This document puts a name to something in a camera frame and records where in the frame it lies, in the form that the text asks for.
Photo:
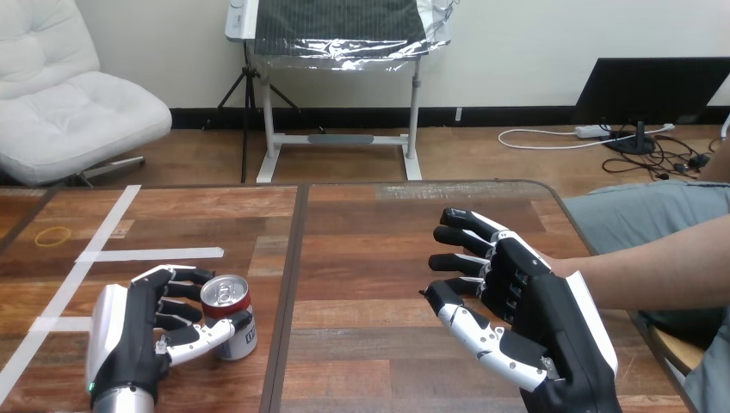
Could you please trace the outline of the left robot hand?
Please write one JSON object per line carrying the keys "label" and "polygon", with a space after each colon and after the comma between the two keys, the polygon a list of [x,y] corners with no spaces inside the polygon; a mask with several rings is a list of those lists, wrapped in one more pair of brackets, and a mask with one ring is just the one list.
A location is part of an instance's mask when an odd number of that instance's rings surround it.
{"label": "left robot hand", "polygon": [[172,366],[200,357],[253,323],[235,305],[231,314],[208,316],[201,302],[210,270],[162,264],[131,279],[127,287],[105,286],[92,315],[86,385],[92,400],[114,388],[134,387],[155,398]]}

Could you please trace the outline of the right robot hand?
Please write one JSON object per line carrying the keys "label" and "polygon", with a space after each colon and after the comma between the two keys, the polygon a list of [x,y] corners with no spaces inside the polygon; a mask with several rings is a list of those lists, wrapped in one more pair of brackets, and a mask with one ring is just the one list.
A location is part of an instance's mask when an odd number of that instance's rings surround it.
{"label": "right robot hand", "polygon": [[580,272],[558,276],[511,229],[449,207],[433,232],[460,254],[435,254],[454,277],[423,290],[481,365],[516,385],[530,412],[618,412],[617,357]]}

